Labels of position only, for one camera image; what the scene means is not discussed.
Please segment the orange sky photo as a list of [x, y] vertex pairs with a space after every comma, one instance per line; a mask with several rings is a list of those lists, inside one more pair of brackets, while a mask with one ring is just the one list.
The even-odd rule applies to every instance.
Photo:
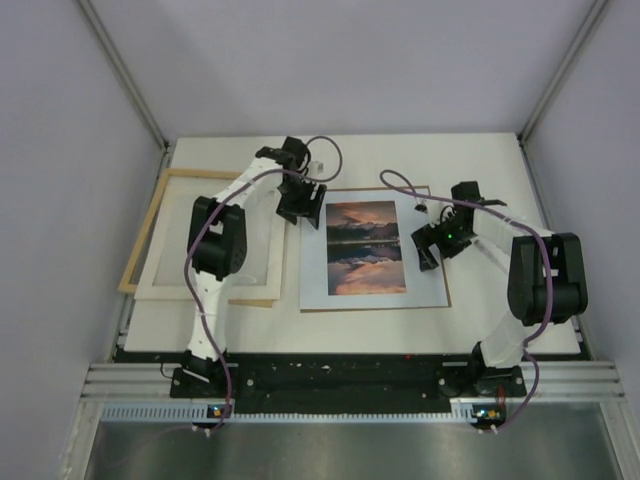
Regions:
[[328, 191], [319, 227], [301, 227], [300, 309], [450, 307], [444, 268], [419, 269], [411, 234], [431, 217], [416, 200], [385, 188]]

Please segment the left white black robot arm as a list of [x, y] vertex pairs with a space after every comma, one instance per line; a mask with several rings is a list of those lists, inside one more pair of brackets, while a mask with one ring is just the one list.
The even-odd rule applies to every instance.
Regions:
[[183, 370], [205, 396], [216, 396], [230, 378], [224, 359], [225, 316], [232, 276], [249, 253], [248, 214], [274, 193], [278, 203], [260, 219], [280, 217], [317, 229], [326, 180], [313, 178], [311, 142], [287, 137], [278, 147], [259, 149], [249, 167], [214, 197], [200, 196], [192, 207], [183, 276], [195, 303], [195, 319]]

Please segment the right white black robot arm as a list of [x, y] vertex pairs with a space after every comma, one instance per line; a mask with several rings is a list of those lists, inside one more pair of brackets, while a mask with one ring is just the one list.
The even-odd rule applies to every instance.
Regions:
[[563, 324], [586, 310], [587, 282], [579, 237], [539, 229], [517, 218], [501, 200], [485, 199], [475, 181], [451, 189], [452, 212], [415, 230], [411, 239], [419, 268], [438, 268], [476, 239], [485, 240], [509, 260], [508, 311], [484, 339], [478, 341], [464, 367], [443, 370], [443, 395], [497, 394], [514, 383], [519, 363], [532, 342], [553, 324]]

